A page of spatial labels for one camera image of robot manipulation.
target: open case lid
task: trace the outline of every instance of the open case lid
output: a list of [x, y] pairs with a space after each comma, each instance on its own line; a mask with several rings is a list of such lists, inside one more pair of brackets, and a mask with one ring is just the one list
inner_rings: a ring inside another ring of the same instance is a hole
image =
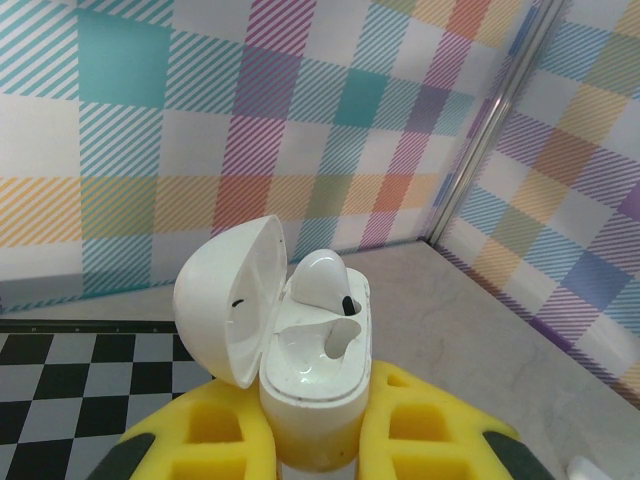
[[241, 388], [253, 383], [286, 271], [275, 215], [221, 233], [184, 264], [173, 293], [176, 326], [189, 353], [212, 375]]

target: white object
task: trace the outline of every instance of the white object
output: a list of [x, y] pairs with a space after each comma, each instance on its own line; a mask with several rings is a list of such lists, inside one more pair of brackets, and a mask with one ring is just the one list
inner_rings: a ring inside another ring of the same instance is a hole
[[347, 269], [333, 250], [311, 252], [291, 276], [291, 298], [298, 303], [344, 315], [343, 301], [350, 296]]
[[611, 480], [611, 477], [584, 457], [573, 457], [567, 467], [569, 480]]
[[[185, 347], [211, 374], [248, 388], [260, 372], [278, 455], [305, 470], [353, 459], [371, 376], [369, 284], [322, 252], [285, 285], [282, 226], [275, 215], [259, 218], [200, 247], [178, 275], [173, 300]], [[345, 293], [354, 315], [342, 313]]]

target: striped pattern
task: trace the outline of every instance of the striped pattern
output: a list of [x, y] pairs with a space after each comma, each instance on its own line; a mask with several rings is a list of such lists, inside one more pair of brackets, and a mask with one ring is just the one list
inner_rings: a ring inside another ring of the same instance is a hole
[[233, 113], [286, 119], [300, 63], [300, 57], [245, 47]]
[[407, 15], [371, 4], [352, 67], [389, 75], [408, 25]]
[[521, 0], [492, 0], [474, 40], [500, 48], [521, 4]]
[[132, 235], [83, 242], [83, 297], [148, 287], [151, 239], [151, 235]]
[[460, 217], [485, 235], [491, 235], [506, 210], [506, 202], [474, 186], [470, 197], [460, 211]]
[[496, 150], [527, 166], [532, 166], [547, 143], [553, 128], [515, 112], [505, 125]]
[[491, 0], [458, 0], [447, 23], [447, 30], [474, 40], [490, 3]]
[[536, 317], [570, 342], [577, 341], [600, 312], [571, 290], [558, 287]]
[[631, 97], [640, 87], [640, 38], [613, 33], [584, 81]]
[[248, 222], [264, 215], [271, 177], [226, 175], [220, 179], [214, 229]]
[[572, 348], [567, 353], [586, 370], [598, 377], [601, 382], [609, 386], [612, 386], [615, 383], [615, 378], [607, 371], [607, 369], [582, 350], [579, 350], [578, 348]]
[[458, 135], [474, 101], [475, 98], [472, 95], [451, 92], [438, 117], [438, 123], [436, 123], [433, 133], [452, 137]]
[[402, 206], [412, 175], [397, 175], [388, 173], [384, 177], [376, 204], [373, 207], [375, 212], [398, 211]]
[[480, 105], [480, 110], [478, 110], [478, 113], [473, 119], [473, 122], [471, 122], [471, 128], [467, 132], [467, 140], [475, 137], [478, 134], [480, 127], [482, 126], [482, 121], [491, 112], [492, 106], [492, 99], [485, 99], [485, 101], [482, 102], [482, 105]]
[[616, 25], [616, 33], [640, 37], [640, 3], [638, 0], [629, 2], [627, 11]]
[[307, 254], [320, 248], [329, 248], [338, 226], [338, 217], [307, 218], [302, 222], [293, 261], [302, 260]]
[[533, 167], [536, 171], [572, 187], [596, 146], [562, 130], [554, 130]]
[[470, 40], [455, 33], [445, 32], [424, 83], [431, 87], [453, 88], [470, 48]]
[[640, 181], [640, 163], [604, 148], [598, 148], [573, 188], [616, 208]]
[[549, 227], [542, 229], [524, 257], [528, 263], [560, 282], [582, 256], [584, 249]]
[[[245, 18], [237, 16], [241, 10], [229, 14], [226, 7], [214, 6], [211, 22], [193, 18], [197, 12], [173, 0], [78, 0], [77, 8], [58, 1], [8, 0], [0, 6], [0, 92], [76, 100], [67, 102], [73, 108], [59, 120], [60, 128], [77, 131], [73, 145], [81, 155], [79, 165], [61, 162], [62, 179], [17, 179], [51, 181], [51, 188], [56, 182], [73, 183], [75, 210], [58, 209], [41, 223], [33, 221], [30, 236], [25, 230], [6, 241], [82, 239], [89, 252], [84, 296], [93, 296], [157, 280], [143, 274], [154, 262], [148, 260], [147, 244], [155, 233], [215, 235], [265, 213], [292, 222], [287, 228], [296, 234], [301, 229], [298, 248], [290, 252], [298, 257], [330, 246], [344, 215], [370, 220], [364, 244], [414, 238], [416, 222], [424, 217], [420, 207], [437, 187], [435, 174], [415, 172], [421, 163], [424, 171], [434, 170], [425, 150], [436, 126], [452, 136], [463, 121], [463, 97], [452, 86], [464, 57], [473, 52], [472, 39], [460, 38], [481, 31], [485, 11], [491, 13], [487, 2], [377, 0], [362, 16], [344, 17], [340, 28], [355, 37], [343, 37], [343, 49], [328, 38], [335, 32], [333, 22], [326, 21], [331, 12], [327, 5], [316, 12], [316, 0], [252, 0]], [[126, 35], [109, 36], [113, 42], [103, 48], [107, 34], [118, 33], [109, 29], [118, 26]], [[420, 55], [416, 45], [440, 41], [439, 29], [447, 26], [444, 38], [450, 41], [442, 42], [428, 69], [436, 85], [447, 87], [391, 77], [396, 71], [413, 76], [412, 57]], [[38, 102], [47, 121], [54, 105], [62, 105]], [[35, 100], [23, 105], [41, 113]], [[165, 116], [162, 109], [172, 111]], [[287, 151], [302, 153], [274, 175], [287, 121], [299, 122], [290, 125]], [[394, 139], [384, 141], [401, 141], [372, 152], [376, 165], [388, 166], [386, 175], [357, 175], [373, 168], [373, 158], [365, 159], [368, 166], [360, 163], [372, 129], [395, 131], [374, 133]], [[450, 158], [445, 150], [452, 145], [434, 144], [430, 153]], [[26, 170], [41, 161], [37, 142], [33, 147], [36, 154], [25, 155], [33, 157], [25, 159]], [[53, 147], [60, 157], [73, 154], [62, 142]], [[381, 152], [387, 152], [386, 162]], [[57, 168], [47, 164], [41, 175], [51, 172]], [[74, 175], [78, 178], [66, 178]], [[40, 187], [28, 188], [37, 192]], [[37, 202], [48, 205], [57, 198], [38, 197]], [[10, 208], [16, 205], [21, 204], [12, 197]], [[397, 216], [399, 210], [405, 212]], [[373, 212], [371, 219], [365, 216]], [[26, 222], [36, 213], [16, 210], [3, 227], [13, 228], [15, 219]], [[56, 233], [55, 225], [70, 223], [72, 214], [76, 226]], [[347, 249], [359, 248], [363, 230], [356, 230], [347, 230]], [[57, 301], [46, 292], [37, 295], [30, 306]]]
[[173, 16], [173, 0], [78, 0], [78, 7], [162, 27]]
[[640, 398], [638, 398], [640, 393], [640, 361], [622, 374], [618, 380], [618, 385], [631, 390], [631, 395], [627, 395], [625, 398], [636, 408], [640, 408]]
[[372, 212], [383, 181], [384, 175], [355, 175], [349, 185], [341, 215]]
[[538, 237], [543, 225], [513, 205], [507, 207], [491, 238], [522, 258]]
[[539, 222], [547, 222], [566, 197], [569, 188], [536, 170], [530, 170], [511, 205]]
[[282, 221], [304, 218], [314, 180], [312, 175], [273, 177], [265, 215], [278, 215]]
[[0, 247], [72, 242], [80, 235], [79, 179], [0, 177]]
[[153, 231], [179, 232], [211, 228], [218, 177], [160, 177]]
[[502, 65], [500, 65], [500, 69], [491, 83], [491, 87], [487, 92], [487, 98], [493, 98], [498, 93], [498, 89], [502, 86], [505, 78], [507, 77], [507, 73], [511, 68], [511, 64], [513, 63], [513, 57], [511, 55], [507, 55], [502, 61]]
[[392, 78], [380, 100], [378, 112], [373, 121], [374, 128], [384, 130], [404, 130], [420, 92], [420, 84]]
[[322, 154], [318, 175], [346, 175], [356, 171], [369, 130], [358, 127], [331, 127]]
[[[491, 3], [475, 41], [487, 41], [482, 38], [483, 29], [495, 21], [491, 17], [499, 15], [502, 1]], [[574, 3], [573, 8], [588, 11], [593, 0]], [[462, 4], [456, 2], [449, 30], [457, 31], [454, 17], [462, 15], [458, 10]], [[537, 4], [534, 2], [528, 19]], [[615, 31], [571, 22], [560, 26], [538, 71], [549, 72], [545, 74], [548, 89], [553, 88], [550, 82], [556, 82], [558, 91], [571, 95], [566, 98], [568, 104], [550, 103], [549, 97], [531, 89], [522, 93], [518, 102], [525, 99], [527, 108], [538, 103], [535, 109], [539, 112], [548, 110], [544, 116], [548, 122], [559, 120], [546, 125], [522, 114], [516, 105], [495, 150], [522, 166], [494, 156], [504, 168], [481, 167], [477, 178], [488, 190], [473, 187], [438, 246], [469, 277], [638, 408], [640, 364], [634, 367], [632, 363], [640, 358], [640, 347], [633, 338], [640, 336], [640, 214], [636, 205], [640, 196], [635, 190], [640, 192], [640, 163], [615, 152], [632, 155], [637, 109], [629, 102], [640, 98], [639, 19], [640, 2], [634, 0]], [[488, 111], [488, 99], [497, 92], [524, 33], [526, 27], [513, 42], [469, 135], [476, 133]], [[455, 171], [452, 168], [446, 178]], [[510, 198], [510, 204], [496, 195]], [[465, 237], [454, 228], [459, 218], [489, 239]], [[473, 254], [480, 248], [479, 254]], [[466, 265], [459, 257], [473, 260]], [[560, 286], [549, 296], [550, 287], [538, 285], [535, 276], [530, 281], [522, 275], [514, 279], [522, 261]], [[510, 288], [516, 280], [519, 289]], [[547, 299], [535, 317], [522, 306], [532, 297]], [[611, 321], [601, 322], [581, 341], [603, 314], [623, 328], [616, 328], [610, 336], [602, 329], [612, 328]], [[611, 338], [620, 335], [627, 338], [611, 343]], [[605, 358], [608, 367], [598, 361]], [[616, 378], [607, 368], [618, 374], [635, 368], [636, 373], [635, 377], [625, 373]]]
[[302, 55], [315, 6], [316, 0], [254, 0], [245, 41], [254, 47]]
[[78, 98], [78, 30], [73, 8], [29, 0], [0, 5], [0, 92]]
[[413, 16], [418, 20], [446, 28], [456, 0], [417, 0]]
[[155, 178], [87, 177], [81, 195], [84, 240], [153, 232]]
[[340, 65], [302, 59], [288, 119], [331, 123], [338, 109], [347, 73], [348, 69]]
[[402, 199], [401, 209], [422, 208], [427, 205], [434, 187], [438, 183], [438, 175], [429, 173], [426, 175], [413, 175]]
[[83, 102], [83, 176], [151, 176], [158, 172], [162, 110]]
[[513, 56], [515, 56], [515, 54], [522, 47], [524, 40], [527, 36], [527, 33], [529, 33], [529, 30], [531, 30], [531, 26], [533, 25], [533, 21], [536, 19], [539, 13], [539, 10], [540, 10], [540, 0], [534, 0], [533, 2], [531, 2], [531, 6], [527, 11], [527, 15], [524, 17], [524, 20], [522, 21], [522, 25], [520, 25], [520, 27], [518, 28], [518, 32], [516, 33], [516, 36], [513, 39], [513, 43], [511, 44], [511, 47], [509, 47], [509, 54], [507, 55], [508, 57], [513, 58]]
[[167, 285], [174, 285], [176, 283], [175, 279], [174, 280], [159, 280], [157, 282], [151, 282], [151, 285], [149, 285], [150, 287], [164, 287]]
[[610, 36], [611, 33], [604, 30], [565, 22], [558, 29], [538, 68], [583, 81]]
[[520, 264], [520, 257], [492, 238], [480, 250], [473, 269], [493, 287], [501, 289]]
[[239, 43], [174, 31], [165, 108], [231, 113], [242, 50]]
[[464, 153], [467, 151], [470, 144], [471, 144], [471, 140], [469, 138], [465, 138], [462, 144], [460, 145], [460, 148], [456, 152], [456, 156], [453, 159], [453, 164], [451, 165], [451, 170], [449, 174], [451, 174], [451, 172], [454, 172], [458, 167], [460, 167], [460, 165], [462, 165], [462, 159], [464, 158]]
[[500, 292], [496, 295], [496, 298], [502, 303], [505, 307], [511, 310], [513, 313], [522, 318], [525, 322], [531, 322], [533, 320], [533, 313], [523, 307], [519, 302], [511, 298], [504, 292]]
[[229, 127], [222, 174], [272, 174], [284, 127], [283, 120], [234, 116]]
[[397, 212], [374, 212], [369, 217], [367, 226], [360, 240], [360, 248], [383, 246], [395, 220]]
[[80, 298], [82, 298], [81, 295], [71, 295], [68, 297], [52, 298], [49, 300], [40, 300], [37, 302], [23, 303], [20, 305], [14, 305], [12, 307], [4, 307], [4, 308], [0, 304], [0, 314], [24, 312], [26, 310], [31, 310], [32, 308], [53, 307], [54, 305], [61, 305], [67, 302], [75, 302]]
[[634, 275], [640, 271], [640, 222], [626, 215], [614, 213], [589, 251], [604, 258], [620, 270]]
[[426, 133], [404, 132], [393, 154], [387, 173], [411, 175], [427, 147], [429, 135]]
[[[622, 113], [627, 100], [622, 95], [581, 85], [557, 127], [598, 145]], [[589, 122], [584, 121], [585, 116], [589, 116]]]
[[416, 5], [416, 0], [373, 0], [373, 3], [383, 5], [405, 15], [411, 15]]
[[640, 336], [640, 281], [631, 280], [611, 302], [605, 313]]

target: white charging case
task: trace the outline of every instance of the white charging case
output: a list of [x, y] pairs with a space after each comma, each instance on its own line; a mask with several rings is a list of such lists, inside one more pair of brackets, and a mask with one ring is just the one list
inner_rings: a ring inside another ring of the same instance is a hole
[[173, 309], [193, 358], [260, 400], [278, 457], [325, 471], [357, 453], [371, 377], [369, 284], [347, 269], [356, 314], [291, 299], [282, 225], [267, 216], [209, 240], [185, 263]]

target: earbud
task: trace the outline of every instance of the earbud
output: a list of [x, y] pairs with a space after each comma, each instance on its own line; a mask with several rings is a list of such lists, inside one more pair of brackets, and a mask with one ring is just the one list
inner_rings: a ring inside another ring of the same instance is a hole
[[291, 299], [337, 315], [355, 315], [347, 267], [333, 250], [304, 257], [291, 276]]

